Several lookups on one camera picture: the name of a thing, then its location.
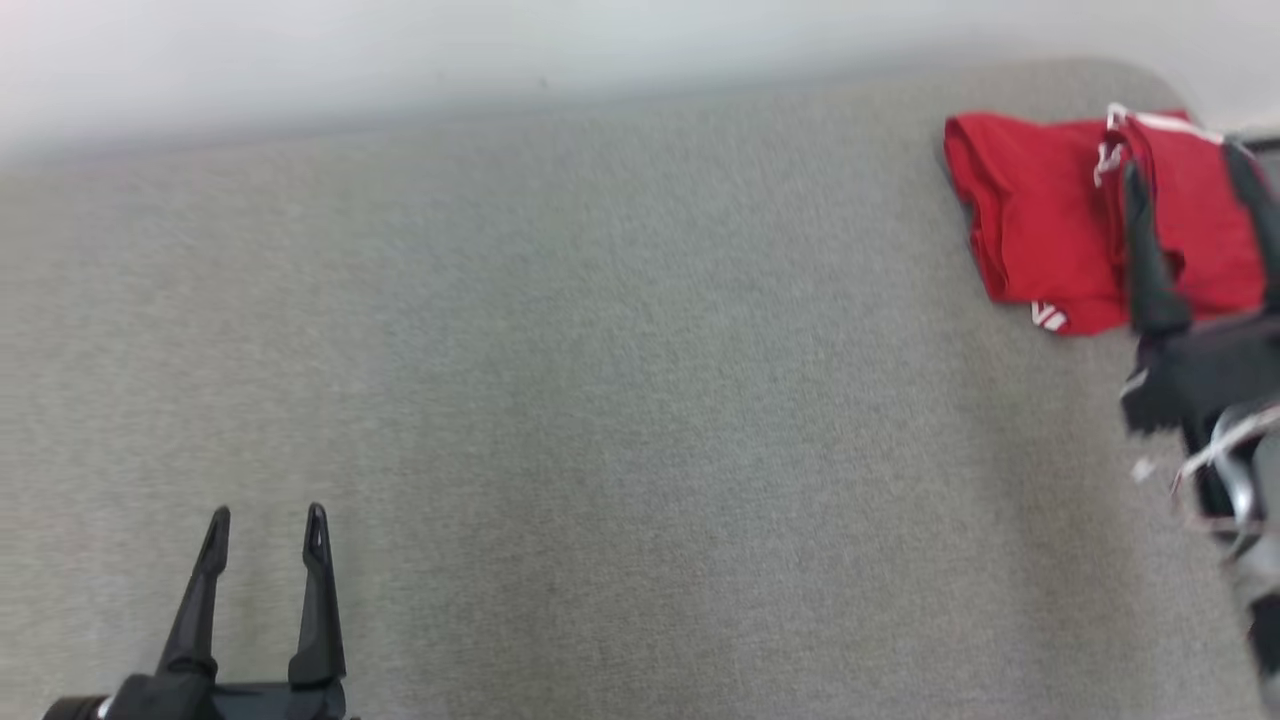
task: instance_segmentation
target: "red fabric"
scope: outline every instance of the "red fabric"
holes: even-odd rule
[[[1185,118],[1176,114],[1174,117]],[[1135,117],[1041,126],[986,113],[947,120],[943,150],[956,195],[973,208],[970,245],[988,296],[1032,304],[1062,334],[1128,322],[1120,173],[1094,186],[1100,145],[1123,145],[1153,188],[1156,229],[1201,315],[1256,306],[1261,269],[1248,215],[1235,201],[1221,147],[1152,129]]]

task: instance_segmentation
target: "gray table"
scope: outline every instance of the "gray table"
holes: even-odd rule
[[[1253,717],[1132,343],[987,301],[943,118],[1075,61],[0,178],[0,715],[152,666],[233,511],[283,676],[307,502],[367,719]]]

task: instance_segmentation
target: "folded red cloth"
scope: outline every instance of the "folded red cloth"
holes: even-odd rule
[[[1111,170],[1132,156],[1197,314],[1256,306],[1260,261],[1221,138],[1179,113],[1111,110],[1052,126],[987,113],[947,120],[943,149],[956,195],[973,208],[970,243],[988,296],[1030,304],[1037,325],[1062,334],[1126,323],[1123,193]]]

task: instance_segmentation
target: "white logo on red cloth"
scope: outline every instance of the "white logo on red cloth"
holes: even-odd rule
[[[1056,333],[1066,324],[1066,313],[1048,302],[1032,302],[1032,322],[1051,333]]]

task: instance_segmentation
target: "white background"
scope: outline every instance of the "white background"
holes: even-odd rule
[[[1280,124],[1276,0],[0,0],[0,163],[1061,55]]]

